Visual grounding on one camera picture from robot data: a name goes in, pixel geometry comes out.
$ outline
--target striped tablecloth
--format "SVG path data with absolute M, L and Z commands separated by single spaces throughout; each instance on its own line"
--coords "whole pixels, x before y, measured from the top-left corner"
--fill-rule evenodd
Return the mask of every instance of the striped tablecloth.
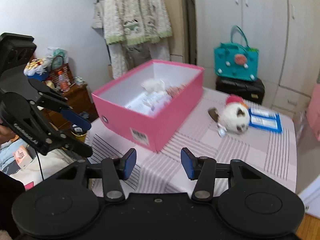
M 190 181 L 180 162 L 180 151 L 187 147 L 195 156 L 209 156 L 219 163 L 241 159 L 249 165 L 295 191 L 297 151 L 293 122 L 280 114 L 283 133 L 277 134 L 249 127 L 243 135 L 227 134 L 221 138 L 217 125 L 207 110 L 221 111 L 227 94 L 204 88 L 199 104 L 159 153 L 154 153 L 107 129 L 100 119 L 92 123 L 86 143 L 92 146 L 91 163 L 99 163 L 111 156 L 121 157 L 129 148 L 137 150 L 137 163 L 130 178 L 121 181 L 126 196 L 138 193 L 187 192 L 191 195 L 196 181 Z M 249 107 L 263 108 L 251 102 Z M 214 196 L 228 189 L 227 179 L 216 179 Z M 102 195 L 100 179 L 92 190 Z

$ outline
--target blue and white package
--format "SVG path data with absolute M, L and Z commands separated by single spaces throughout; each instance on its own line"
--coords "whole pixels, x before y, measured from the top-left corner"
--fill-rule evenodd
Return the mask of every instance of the blue and white package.
M 249 109 L 249 114 L 250 126 L 276 133 L 282 132 L 279 114 L 259 109 Z

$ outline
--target bottle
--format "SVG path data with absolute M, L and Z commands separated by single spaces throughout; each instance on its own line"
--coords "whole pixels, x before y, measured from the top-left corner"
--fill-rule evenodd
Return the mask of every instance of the bottle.
M 63 71 L 60 70 L 58 72 L 58 75 L 59 75 L 59 84 L 60 84 L 60 89 L 63 91 L 63 92 L 67 92 L 69 90 L 69 86 L 68 86 L 68 81 L 67 79 L 65 78 L 64 74 L 63 74 Z

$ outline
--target panda plush toy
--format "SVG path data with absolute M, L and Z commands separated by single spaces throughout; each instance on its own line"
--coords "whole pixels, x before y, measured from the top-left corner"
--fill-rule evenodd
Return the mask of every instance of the panda plush toy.
M 220 136 L 223 136 L 226 131 L 242 134 L 247 131 L 250 123 L 248 107 L 243 99 L 236 95 L 230 95 L 227 98 L 226 107 L 221 114 L 218 114 L 215 107 L 210 108 L 208 113 L 218 124 Z

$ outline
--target wooden floor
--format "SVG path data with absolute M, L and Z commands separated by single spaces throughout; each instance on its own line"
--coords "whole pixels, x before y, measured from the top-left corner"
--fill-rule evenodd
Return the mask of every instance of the wooden floor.
M 319 240 L 320 219 L 305 214 L 296 235 L 302 240 Z

